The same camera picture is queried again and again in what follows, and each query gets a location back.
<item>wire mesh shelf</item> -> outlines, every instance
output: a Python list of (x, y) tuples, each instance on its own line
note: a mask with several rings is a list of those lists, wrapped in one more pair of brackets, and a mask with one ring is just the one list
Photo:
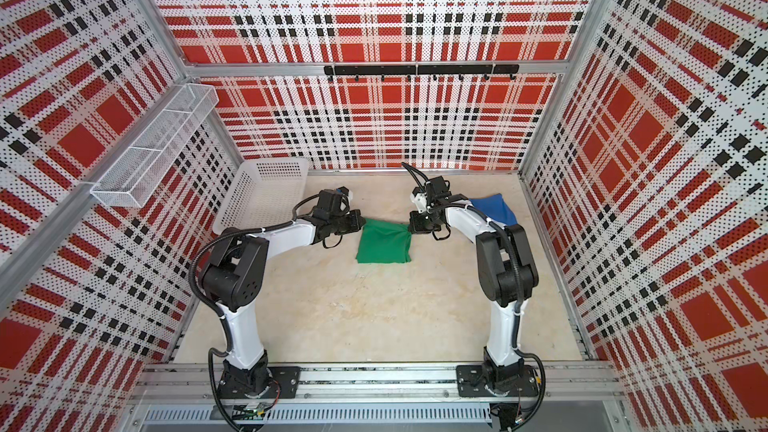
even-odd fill
[(105, 206), (143, 207), (219, 98), (213, 86), (187, 83), (91, 188)]

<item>black mounting plate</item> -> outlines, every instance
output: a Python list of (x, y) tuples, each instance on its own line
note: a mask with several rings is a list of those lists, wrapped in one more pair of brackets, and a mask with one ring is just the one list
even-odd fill
[[(301, 367), (268, 367), (273, 379), (280, 384), (280, 398), (293, 399), (296, 397), (296, 388), (299, 387), (299, 373)], [(245, 390), (234, 380), (227, 380), (222, 375), (222, 384), (219, 382), (219, 397), (222, 399), (256, 399), (245, 395)], [(274, 399), (277, 396), (277, 387), (270, 382), (270, 388), (259, 399)]]
[[(512, 382), (509, 393), (503, 397), (516, 398), (518, 392), (520, 392), (520, 397), (537, 397), (538, 382), (534, 370), (530, 365), (524, 366), (522, 376)], [(456, 385), (458, 386), (459, 397), (499, 397), (504, 394), (503, 390), (494, 390), (497, 394), (494, 395), (485, 388), (486, 380), (482, 376), (482, 366), (480, 365), (457, 365)]]

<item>pegboard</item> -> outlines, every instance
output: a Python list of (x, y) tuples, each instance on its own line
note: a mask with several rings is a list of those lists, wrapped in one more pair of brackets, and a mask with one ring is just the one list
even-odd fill
[(132, 0), (0, 0), (0, 263), (176, 72)]
[(216, 106), (244, 158), (312, 168), (516, 169), (555, 74), (335, 78), (216, 77)]
[(613, 0), (526, 179), (647, 430), (768, 427), (768, 0)]
[(192, 63), (558, 60), (590, 0), (154, 0)]
[(0, 319), (0, 427), (104, 430), (147, 362), (167, 360), (235, 167), (207, 124), (141, 209), (95, 206)]

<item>folded blue cloth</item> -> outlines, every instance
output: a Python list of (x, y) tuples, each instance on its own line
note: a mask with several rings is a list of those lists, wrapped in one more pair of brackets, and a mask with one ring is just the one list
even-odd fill
[(501, 222), (505, 226), (513, 226), (518, 223), (518, 220), (514, 217), (512, 210), (509, 209), (502, 194), (495, 194), (494, 196), (486, 198), (470, 198), (472, 205), (480, 212), (489, 216), (496, 222)]

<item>perforated wall panel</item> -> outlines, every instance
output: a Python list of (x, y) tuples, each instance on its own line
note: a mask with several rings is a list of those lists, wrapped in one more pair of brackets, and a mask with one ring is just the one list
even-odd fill
[(589, 0), (155, 0), (189, 62), (553, 60)]
[(648, 430), (768, 427), (767, 0), (613, 0), (530, 181)]
[(245, 158), (314, 168), (518, 168), (555, 75), (206, 79)]
[(0, 0), (0, 262), (176, 79), (131, 0)]
[(95, 207), (0, 319), (0, 428), (110, 430), (170, 356), (234, 167), (204, 124), (142, 209)]

